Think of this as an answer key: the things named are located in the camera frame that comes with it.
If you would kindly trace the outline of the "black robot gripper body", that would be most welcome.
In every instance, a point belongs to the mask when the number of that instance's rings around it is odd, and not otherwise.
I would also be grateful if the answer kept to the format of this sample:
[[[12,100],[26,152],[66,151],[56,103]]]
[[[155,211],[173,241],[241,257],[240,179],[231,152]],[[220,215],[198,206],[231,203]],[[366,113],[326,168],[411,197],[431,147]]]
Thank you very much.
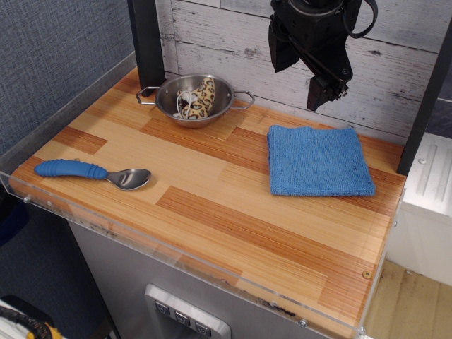
[[[356,26],[361,1],[271,1],[270,23],[285,31],[314,75],[351,78],[345,43]]]

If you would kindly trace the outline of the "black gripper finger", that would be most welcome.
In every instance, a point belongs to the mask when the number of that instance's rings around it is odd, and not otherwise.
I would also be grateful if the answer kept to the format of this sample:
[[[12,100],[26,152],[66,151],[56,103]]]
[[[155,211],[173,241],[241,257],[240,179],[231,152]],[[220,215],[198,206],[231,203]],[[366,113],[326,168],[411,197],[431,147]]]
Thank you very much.
[[[275,72],[283,71],[299,61],[288,34],[278,24],[271,23],[268,30],[270,58]]]
[[[307,109],[315,112],[321,105],[339,100],[347,94],[346,82],[336,81],[327,75],[317,75],[310,79]]]

